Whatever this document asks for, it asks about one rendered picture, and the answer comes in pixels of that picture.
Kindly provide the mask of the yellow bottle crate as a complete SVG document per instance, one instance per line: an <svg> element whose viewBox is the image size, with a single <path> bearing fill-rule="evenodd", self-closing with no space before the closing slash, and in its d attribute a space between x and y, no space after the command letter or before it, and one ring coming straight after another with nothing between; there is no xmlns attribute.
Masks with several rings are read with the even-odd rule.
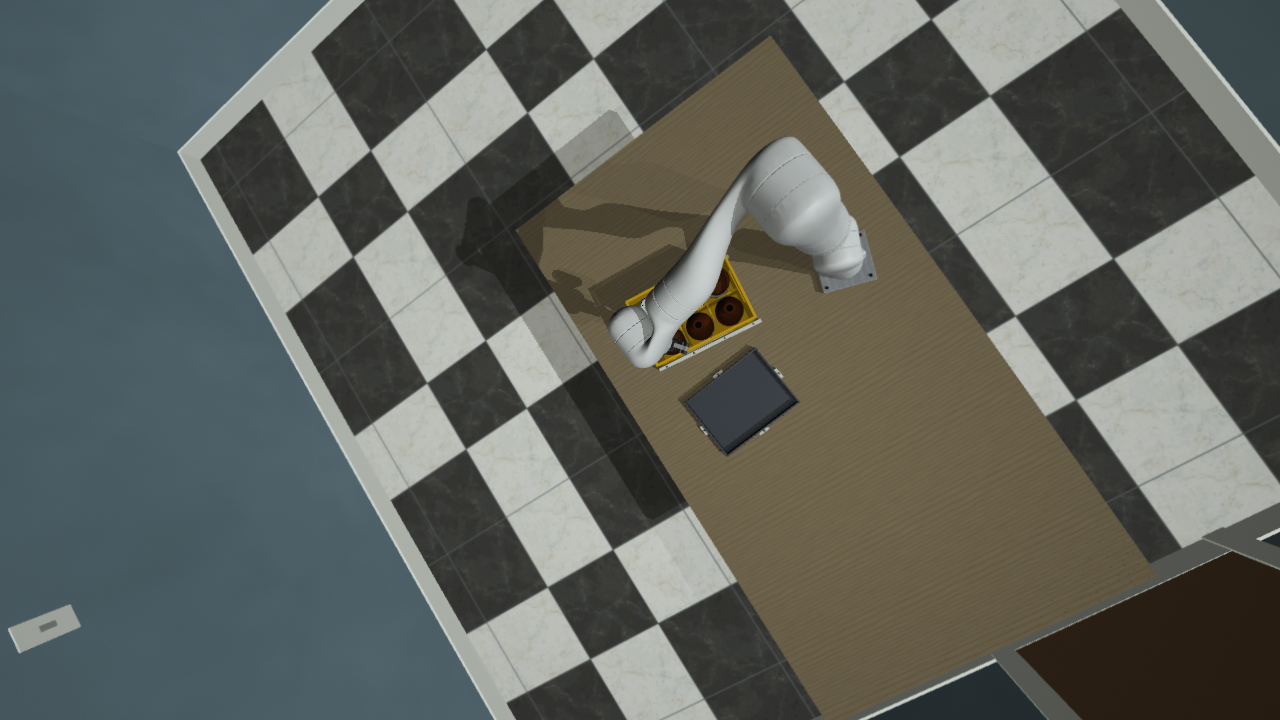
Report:
<svg viewBox="0 0 1280 720"><path fill-rule="evenodd" d="M748 296L746 296L746 293L744 292L744 290L742 290L742 286L740 284L740 282L739 282L739 278L737 278L737 275L736 275L736 274L735 274L735 272L733 272L733 268L732 268L732 266L731 266L731 264L730 264L730 263L727 263L727 261L724 261L724 263L723 263L723 266L722 266L722 268L723 268L723 269L724 269L724 270L726 270L726 272L728 273L728 275L730 275L730 290L727 291L727 293L724 293L726 296L724 296L724 295L722 295L722 296L721 296L721 297L718 297L718 299L710 299L710 297L709 297L709 299L707 300L707 302L705 302L705 304L703 304L703 305L701 305L701 307L699 307L699 309L698 309L698 311L696 311L696 313L707 313L707 314L708 314L708 315L709 315L709 316L712 318L712 320L714 322L714 325L716 325L716 331L714 331L714 333L713 333L713 334L710 336L710 338L709 338L709 340L704 340L704 341L698 341L698 340L692 340L692 338L691 338L691 337L689 336L687 331L686 331L686 323L687 323L687 320L689 320L689 319L687 319L686 322L684 322L684 324L682 324L682 328L681 328L681 325L678 327L678 331L682 331L682 333L684 333L684 337L685 337L685 340L687 341L687 343L690 342L690 343L689 343L690 346L689 346L689 351L687 351L687 354L692 352L692 351L694 351L694 350L696 350L696 348L701 348L703 346L705 346L705 345L709 345L710 342L713 342L713 341L716 341L716 340L719 340L719 338L721 338L721 337L723 337L724 334L730 334L731 332L733 332L733 331L737 331L739 328L741 328L741 327L742 327L742 324L744 324L744 323L745 323L744 325L748 325L749 323L751 323L751 322L754 322L754 320L755 320L755 313L754 313L754 310L753 310L753 306L751 306L751 304L749 302L749 300L748 300ZM657 284L655 284L655 286L657 286ZM652 291L652 290L653 290L653 288L654 288L655 286L653 286L652 288L649 288L649 290L644 291L643 293L637 293L636 296L634 296L634 299L628 299L627 301L625 301L625 304L626 304L627 306L631 306L631 305L634 305L634 306L639 306L639 307L640 307L640 301L641 301L643 299L646 299L646 295L648 295L648 293L650 293L650 291ZM739 293L739 292L740 292L740 293ZM722 325L722 324L721 324L721 322L718 322L718 320L717 320L717 318L716 318L716 305L717 305L717 304L719 302L719 300L721 300L721 299L724 299L724 297L728 297L728 296L732 296L732 297L735 297L735 299L739 299L739 300L741 301L741 304L742 304L742 307L744 307L744 313L742 313L742 318L741 318L741 320L740 320L740 322L739 322L739 323L737 323L736 325ZM737 328L736 328L736 327L737 327ZM685 336L685 334L686 334L686 336ZM689 338L689 340L687 340L687 338ZM692 347L691 347L691 346L692 346ZM680 355L681 355L681 356L680 356ZM675 361L676 359L678 359L678 357L682 357L682 356L684 356L684 354L676 354L676 355L667 355L667 354L666 354L666 355L663 355L663 356L660 357L660 360L659 360L659 361L657 363L657 366L662 366L662 365L666 365L666 364L668 364L668 363L672 363L672 361ZM673 360L672 360L672 359L673 359ZM666 364L662 364L662 363L666 363ZM662 364L662 365L660 365L660 364Z"/></svg>

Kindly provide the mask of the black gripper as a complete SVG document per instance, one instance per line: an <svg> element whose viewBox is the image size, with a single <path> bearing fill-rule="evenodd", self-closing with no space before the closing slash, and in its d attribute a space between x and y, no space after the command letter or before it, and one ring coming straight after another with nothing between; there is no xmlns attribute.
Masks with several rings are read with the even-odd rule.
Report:
<svg viewBox="0 0 1280 720"><path fill-rule="evenodd" d="M690 345L686 341L681 343L681 340L677 340L677 337L673 337L672 338L672 345L671 345L669 350L666 354L668 354L669 351L680 348L678 352L686 355L687 351L689 351L689 346Z"/></svg>

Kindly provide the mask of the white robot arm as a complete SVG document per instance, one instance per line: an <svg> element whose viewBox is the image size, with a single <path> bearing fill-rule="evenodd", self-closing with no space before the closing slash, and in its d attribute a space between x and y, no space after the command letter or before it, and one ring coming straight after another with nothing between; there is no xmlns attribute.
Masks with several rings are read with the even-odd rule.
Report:
<svg viewBox="0 0 1280 720"><path fill-rule="evenodd" d="M657 364L678 327L710 297L733 232L748 211L774 242L812 255L817 272L838 281L860 272L867 251L837 184L797 138L776 138L748 161L687 251L640 307L621 307L611 316L608 333L634 366Z"/></svg>

